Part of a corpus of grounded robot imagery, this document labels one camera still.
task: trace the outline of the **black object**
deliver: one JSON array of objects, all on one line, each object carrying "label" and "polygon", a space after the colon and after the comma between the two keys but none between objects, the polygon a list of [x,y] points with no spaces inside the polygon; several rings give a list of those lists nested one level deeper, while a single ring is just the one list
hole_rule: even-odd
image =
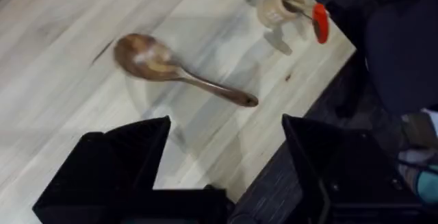
[{"label": "black object", "polygon": [[35,214],[43,224],[226,223],[225,190],[152,190],[169,129],[165,117],[85,134]]},{"label": "black object", "polygon": [[374,13],[365,32],[370,77],[395,114],[438,103],[438,0],[404,0]]},{"label": "black object", "polygon": [[283,128],[302,188],[286,223],[432,223],[367,131],[288,115]]}]

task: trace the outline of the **dark fabric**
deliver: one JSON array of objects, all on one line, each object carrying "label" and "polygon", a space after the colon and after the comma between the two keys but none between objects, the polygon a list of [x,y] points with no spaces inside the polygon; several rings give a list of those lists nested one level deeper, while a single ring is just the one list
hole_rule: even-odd
[{"label": "dark fabric", "polygon": [[408,0],[379,9],[365,31],[368,68],[385,107],[395,114],[438,103],[438,0]]}]

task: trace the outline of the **light wood surface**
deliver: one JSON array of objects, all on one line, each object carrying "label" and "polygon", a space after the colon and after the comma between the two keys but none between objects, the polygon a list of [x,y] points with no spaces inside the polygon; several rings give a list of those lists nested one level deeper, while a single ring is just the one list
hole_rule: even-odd
[{"label": "light wood surface", "polygon": [[[245,0],[0,5],[0,223],[39,223],[31,207],[84,133],[164,115],[172,129],[155,188],[214,183],[236,201],[283,142],[282,113],[304,115],[355,50],[333,23],[318,44],[302,19],[283,26],[292,48],[285,56],[265,41]],[[112,49],[134,32],[152,34],[191,72],[253,93],[259,105],[127,77]]]}]

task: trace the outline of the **spoon handle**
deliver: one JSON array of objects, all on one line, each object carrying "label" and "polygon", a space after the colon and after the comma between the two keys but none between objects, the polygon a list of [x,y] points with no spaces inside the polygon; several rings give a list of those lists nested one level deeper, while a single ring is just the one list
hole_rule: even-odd
[{"label": "spoon handle", "polygon": [[255,107],[259,104],[259,100],[254,95],[241,90],[213,83],[187,71],[183,71],[181,76],[181,81],[202,88],[203,90],[215,94],[218,97],[222,97],[223,99],[231,101],[237,105],[243,107]]}]

